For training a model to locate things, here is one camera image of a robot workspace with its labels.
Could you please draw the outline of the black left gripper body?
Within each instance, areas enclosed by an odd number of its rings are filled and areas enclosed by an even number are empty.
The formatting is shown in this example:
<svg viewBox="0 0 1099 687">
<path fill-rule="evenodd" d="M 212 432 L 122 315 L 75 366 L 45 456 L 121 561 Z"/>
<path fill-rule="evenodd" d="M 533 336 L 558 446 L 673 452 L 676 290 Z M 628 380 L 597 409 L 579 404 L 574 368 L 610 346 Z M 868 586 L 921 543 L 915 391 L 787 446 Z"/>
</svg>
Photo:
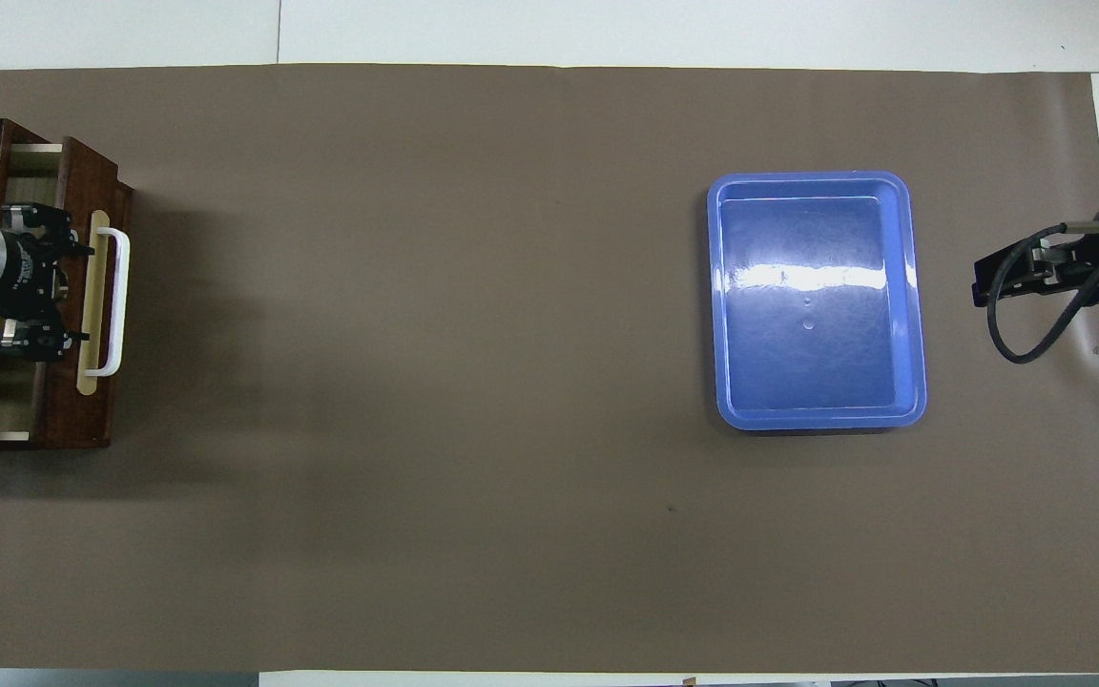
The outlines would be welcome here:
<svg viewBox="0 0 1099 687">
<path fill-rule="evenodd" d="M 29 325 L 62 329 L 58 291 L 65 285 L 60 261 L 70 250 L 70 232 L 5 231 L 5 262 L 0 275 L 0 317 Z"/>
</svg>

